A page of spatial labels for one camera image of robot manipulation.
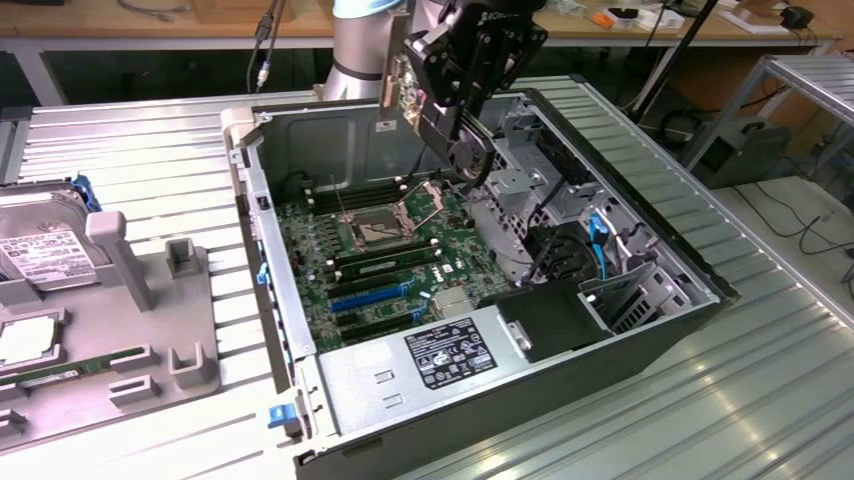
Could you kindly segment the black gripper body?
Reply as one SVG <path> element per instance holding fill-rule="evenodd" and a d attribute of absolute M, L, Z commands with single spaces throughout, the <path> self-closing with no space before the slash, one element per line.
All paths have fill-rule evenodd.
<path fill-rule="evenodd" d="M 451 29 L 502 25 L 529 30 L 535 25 L 534 14 L 546 3 L 546 0 L 449 1 L 446 25 Z"/>

